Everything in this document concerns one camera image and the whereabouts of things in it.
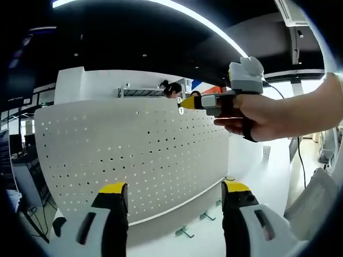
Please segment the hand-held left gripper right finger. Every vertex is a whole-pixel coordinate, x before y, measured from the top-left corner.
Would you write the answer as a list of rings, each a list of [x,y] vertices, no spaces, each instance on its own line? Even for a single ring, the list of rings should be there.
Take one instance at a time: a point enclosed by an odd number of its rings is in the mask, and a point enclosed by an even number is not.
[[[303,250],[289,222],[260,204],[246,185],[224,180],[221,191],[227,256],[297,256]]]

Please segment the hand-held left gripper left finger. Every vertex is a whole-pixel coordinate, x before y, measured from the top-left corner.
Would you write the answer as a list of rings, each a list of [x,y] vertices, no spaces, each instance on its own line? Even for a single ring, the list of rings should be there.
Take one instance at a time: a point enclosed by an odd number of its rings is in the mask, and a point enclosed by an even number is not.
[[[128,227],[127,183],[105,185],[63,224],[63,256],[126,256]]]

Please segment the person's right hand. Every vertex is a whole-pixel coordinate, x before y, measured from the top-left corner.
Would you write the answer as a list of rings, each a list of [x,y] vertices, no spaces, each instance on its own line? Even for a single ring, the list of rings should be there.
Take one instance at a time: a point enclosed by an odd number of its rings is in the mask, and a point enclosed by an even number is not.
[[[252,142],[271,141],[284,135],[276,100],[261,95],[237,95],[221,104],[221,115],[214,125]]]

